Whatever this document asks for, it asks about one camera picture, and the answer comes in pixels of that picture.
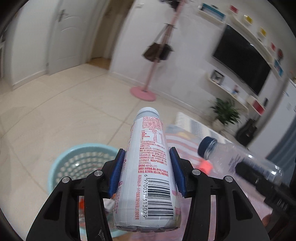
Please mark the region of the clear plastic bottle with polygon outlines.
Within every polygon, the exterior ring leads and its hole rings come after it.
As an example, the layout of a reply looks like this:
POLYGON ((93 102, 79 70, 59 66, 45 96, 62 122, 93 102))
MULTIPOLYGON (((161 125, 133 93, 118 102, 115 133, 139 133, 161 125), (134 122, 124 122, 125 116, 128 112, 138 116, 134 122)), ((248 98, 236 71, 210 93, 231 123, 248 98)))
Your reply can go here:
POLYGON ((283 172, 279 166, 233 143, 222 144, 215 138, 205 137, 199 144, 198 155, 210 161, 214 170, 221 174, 235 175, 236 165, 244 162, 268 181, 277 185, 282 182, 283 172))

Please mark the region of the pink white drink bottle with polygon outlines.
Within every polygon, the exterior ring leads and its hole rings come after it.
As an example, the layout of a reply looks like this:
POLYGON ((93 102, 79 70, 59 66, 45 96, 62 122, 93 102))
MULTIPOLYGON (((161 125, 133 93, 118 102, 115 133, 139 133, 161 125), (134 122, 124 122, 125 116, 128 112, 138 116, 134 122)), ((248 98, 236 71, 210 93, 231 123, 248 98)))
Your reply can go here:
POLYGON ((156 109, 138 111, 123 160, 113 208, 116 228, 165 232, 181 225, 169 148, 156 109))

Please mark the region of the white room door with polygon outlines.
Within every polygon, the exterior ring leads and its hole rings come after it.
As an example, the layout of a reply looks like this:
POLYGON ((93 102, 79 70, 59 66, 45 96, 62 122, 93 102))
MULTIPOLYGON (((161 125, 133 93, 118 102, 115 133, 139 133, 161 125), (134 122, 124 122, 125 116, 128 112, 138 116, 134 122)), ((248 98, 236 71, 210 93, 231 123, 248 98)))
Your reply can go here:
POLYGON ((48 74, 79 65, 88 24, 98 1, 63 0, 51 35, 48 74))

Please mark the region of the blue grey curtain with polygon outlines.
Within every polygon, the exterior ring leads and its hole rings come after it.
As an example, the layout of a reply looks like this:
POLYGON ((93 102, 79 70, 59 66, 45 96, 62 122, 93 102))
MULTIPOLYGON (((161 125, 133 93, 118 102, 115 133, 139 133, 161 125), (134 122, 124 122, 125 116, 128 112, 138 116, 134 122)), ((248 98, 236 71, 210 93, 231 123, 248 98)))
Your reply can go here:
POLYGON ((294 118, 292 124, 284 134, 283 138, 276 147, 267 156, 267 159, 283 171, 282 182, 286 185, 290 184, 294 169, 296 156, 296 120, 294 118))

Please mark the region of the teal plastic laundry basket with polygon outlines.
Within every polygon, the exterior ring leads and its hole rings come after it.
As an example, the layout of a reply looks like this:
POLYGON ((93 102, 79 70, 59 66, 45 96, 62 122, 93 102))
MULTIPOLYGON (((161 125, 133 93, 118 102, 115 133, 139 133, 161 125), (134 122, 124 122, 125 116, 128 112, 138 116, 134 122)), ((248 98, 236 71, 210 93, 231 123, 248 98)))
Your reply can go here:
MULTIPOLYGON (((54 190, 60 180, 68 176, 72 180, 86 178, 95 170, 102 169, 107 161, 115 159, 118 149, 104 144, 81 144, 62 153, 52 164, 47 181, 48 194, 54 190)), ((106 217, 112 238, 125 235, 127 232, 118 230, 113 222, 112 209, 115 195, 104 199, 106 217)), ((87 240, 85 230, 84 196, 79 196, 79 227, 82 240, 87 240)))

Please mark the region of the black acoustic guitar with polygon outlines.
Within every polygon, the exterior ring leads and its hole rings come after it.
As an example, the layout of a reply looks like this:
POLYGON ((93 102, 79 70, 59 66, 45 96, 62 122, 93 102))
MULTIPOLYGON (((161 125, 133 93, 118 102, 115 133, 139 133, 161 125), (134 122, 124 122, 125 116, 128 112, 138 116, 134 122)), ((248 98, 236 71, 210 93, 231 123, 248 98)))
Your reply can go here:
POLYGON ((235 139, 243 146, 247 146, 253 139, 254 133, 256 132, 256 121, 249 119, 244 126, 242 126, 236 133, 235 139))

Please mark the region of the white refrigerator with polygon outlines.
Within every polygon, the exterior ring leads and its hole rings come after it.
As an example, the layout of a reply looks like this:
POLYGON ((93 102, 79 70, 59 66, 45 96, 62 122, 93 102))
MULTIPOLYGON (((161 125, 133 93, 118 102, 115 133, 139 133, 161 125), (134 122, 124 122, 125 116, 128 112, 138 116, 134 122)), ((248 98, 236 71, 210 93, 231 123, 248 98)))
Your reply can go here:
POLYGON ((267 157, 286 134, 295 118, 295 83, 289 79, 276 110, 248 149, 261 157, 267 157))

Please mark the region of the patterned pink tablecloth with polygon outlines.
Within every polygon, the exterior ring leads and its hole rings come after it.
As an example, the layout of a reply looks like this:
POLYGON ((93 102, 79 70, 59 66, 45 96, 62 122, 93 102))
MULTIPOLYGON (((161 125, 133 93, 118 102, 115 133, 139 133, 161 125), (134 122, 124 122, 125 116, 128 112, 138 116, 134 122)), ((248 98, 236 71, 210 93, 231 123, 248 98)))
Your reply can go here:
POLYGON ((178 195, 191 199, 183 240, 207 240, 211 195, 217 196, 215 240, 268 240, 267 231, 231 176, 217 179, 195 169, 169 148, 159 113, 142 108, 126 150, 85 179, 88 240, 111 240, 103 200, 114 197, 116 227, 129 232, 166 232, 180 227, 178 195))

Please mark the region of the green potted plant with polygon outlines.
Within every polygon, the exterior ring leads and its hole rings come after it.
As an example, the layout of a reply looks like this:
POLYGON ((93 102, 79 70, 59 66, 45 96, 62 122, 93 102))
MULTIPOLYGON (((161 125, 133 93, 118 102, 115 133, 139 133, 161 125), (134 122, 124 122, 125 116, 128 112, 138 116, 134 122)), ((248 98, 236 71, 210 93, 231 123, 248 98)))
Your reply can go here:
POLYGON ((235 108, 235 102, 233 100, 216 98, 210 109, 216 115, 215 120, 212 122, 212 129, 215 132, 220 133, 229 124, 234 125, 240 122, 240 113, 235 108))

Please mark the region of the small figurine on shelf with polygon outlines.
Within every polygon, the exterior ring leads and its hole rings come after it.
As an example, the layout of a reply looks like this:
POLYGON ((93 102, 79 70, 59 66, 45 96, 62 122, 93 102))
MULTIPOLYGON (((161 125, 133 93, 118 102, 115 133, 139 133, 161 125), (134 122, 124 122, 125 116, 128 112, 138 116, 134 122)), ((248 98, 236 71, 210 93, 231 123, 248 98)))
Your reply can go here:
POLYGON ((237 96, 239 94, 239 89, 238 89, 238 86, 235 85, 234 86, 234 89, 232 90, 232 95, 233 96, 237 96))

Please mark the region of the black hanging handbag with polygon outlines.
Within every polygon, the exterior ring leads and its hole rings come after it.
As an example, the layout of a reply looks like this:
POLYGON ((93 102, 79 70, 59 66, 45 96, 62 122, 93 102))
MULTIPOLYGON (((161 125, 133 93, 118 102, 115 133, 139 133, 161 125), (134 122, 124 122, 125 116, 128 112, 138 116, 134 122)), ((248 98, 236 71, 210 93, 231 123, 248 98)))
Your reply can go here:
POLYGON ((168 44, 168 42, 169 42, 173 27, 174 27, 173 25, 168 24, 165 28, 165 33, 164 33, 163 39, 162 39, 161 43, 159 44, 159 52, 158 52, 159 62, 162 60, 166 60, 168 58, 168 55, 172 51, 172 48, 168 44))

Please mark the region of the brown hanging handbag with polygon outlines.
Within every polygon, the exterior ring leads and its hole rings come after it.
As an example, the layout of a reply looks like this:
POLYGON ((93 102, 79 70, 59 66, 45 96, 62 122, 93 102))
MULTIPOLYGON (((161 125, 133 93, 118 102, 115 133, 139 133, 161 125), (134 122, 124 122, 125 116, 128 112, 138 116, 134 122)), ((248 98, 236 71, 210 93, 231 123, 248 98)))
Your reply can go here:
POLYGON ((165 27, 162 28, 162 30, 158 33, 156 38, 154 39, 153 43, 146 49, 146 51, 143 53, 143 57, 146 60, 149 60, 153 62, 156 58, 156 55, 159 51, 160 44, 158 43, 159 38, 163 35, 163 33, 166 31, 168 27, 168 24, 165 25, 165 27))

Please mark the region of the red white wall box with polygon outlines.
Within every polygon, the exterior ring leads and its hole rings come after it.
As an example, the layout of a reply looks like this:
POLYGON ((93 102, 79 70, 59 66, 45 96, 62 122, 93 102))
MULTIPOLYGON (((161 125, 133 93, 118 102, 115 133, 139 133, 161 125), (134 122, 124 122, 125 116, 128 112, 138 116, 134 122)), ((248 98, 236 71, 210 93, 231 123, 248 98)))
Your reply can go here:
POLYGON ((251 107, 251 109, 257 112, 257 114, 260 116, 264 114, 265 107, 258 101, 258 99, 250 95, 248 96, 246 102, 251 107))

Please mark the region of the black wall television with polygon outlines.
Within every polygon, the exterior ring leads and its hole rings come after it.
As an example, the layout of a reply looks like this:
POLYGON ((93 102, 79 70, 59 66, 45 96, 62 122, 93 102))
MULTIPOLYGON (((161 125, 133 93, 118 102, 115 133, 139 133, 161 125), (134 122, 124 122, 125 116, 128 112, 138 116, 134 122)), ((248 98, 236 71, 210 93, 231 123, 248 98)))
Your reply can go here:
POLYGON ((230 25, 225 27, 212 56, 259 95, 271 67, 255 47, 230 25))

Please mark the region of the white blue wall box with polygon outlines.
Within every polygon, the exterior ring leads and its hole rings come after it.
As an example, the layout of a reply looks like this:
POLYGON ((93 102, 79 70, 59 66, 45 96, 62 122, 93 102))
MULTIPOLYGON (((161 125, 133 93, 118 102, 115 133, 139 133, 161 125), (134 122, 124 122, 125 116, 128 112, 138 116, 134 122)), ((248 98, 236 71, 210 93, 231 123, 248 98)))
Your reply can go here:
POLYGON ((198 13, 203 18, 216 24, 225 24, 226 15, 212 5, 202 3, 198 6, 198 13))

